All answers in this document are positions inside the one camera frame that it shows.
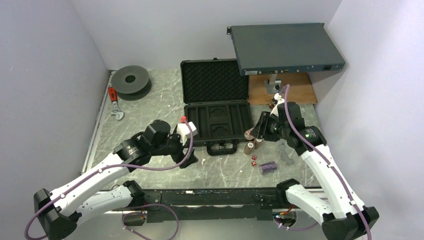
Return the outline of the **orange poker chip stack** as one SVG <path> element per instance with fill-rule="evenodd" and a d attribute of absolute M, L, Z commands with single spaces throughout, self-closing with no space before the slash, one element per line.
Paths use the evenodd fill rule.
<path fill-rule="evenodd" d="M 244 137 L 248 141 L 252 141 L 257 138 L 257 130 L 253 127 L 244 132 Z"/>

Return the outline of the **purple poker chip stack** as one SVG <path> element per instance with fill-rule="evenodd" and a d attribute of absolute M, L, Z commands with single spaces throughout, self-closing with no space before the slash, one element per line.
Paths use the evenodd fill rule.
<path fill-rule="evenodd" d="M 268 174 L 271 173 L 272 171 L 277 170 L 277 164 L 275 161 L 271 161 L 271 162 L 267 162 L 267 163 L 263 163 L 259 165 L 259 172 L 264 175 L 264 174 Z"/>

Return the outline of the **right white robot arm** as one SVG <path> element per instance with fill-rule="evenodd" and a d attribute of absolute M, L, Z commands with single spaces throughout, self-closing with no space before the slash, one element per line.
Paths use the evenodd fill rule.
<path fill-rule="evenodd" d="M 312 170 L 327 198 L 324 201 L 297 180 L 289 179 L 276 186 L 275 200 L 280 207 L 302 209 L 321 226 L 328 240 L 372 239 L 371 228 L 380 217 L 377 209 L 367 207 L 355 194 L 336 165 L 324 135 L 318 127 L 305 124 L 298 104 L 280 103 L 271 112 L 262 111 L 249 134 L 268 142 L 285 140 Z"/>

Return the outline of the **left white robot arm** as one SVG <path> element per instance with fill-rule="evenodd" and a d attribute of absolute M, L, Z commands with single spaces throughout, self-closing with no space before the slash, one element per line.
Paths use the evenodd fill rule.
<path fill-rule="evenodd" d="M 54 190 L 34 194 L 34 211 L 45 238 L 62 240 L 88 219 L 105 212 L 148 207 L 145 192 L 133 180 L 103 191 L 111 182 L 134 170 L 147 170 L 154 156 L 171 156 L 175 168 L 196 163 L 194 137 L 198 130 L 185 117 L 171 129 L 155 120 L 144 131 L 122 141 L 104 160 L 73 181 Z"/>

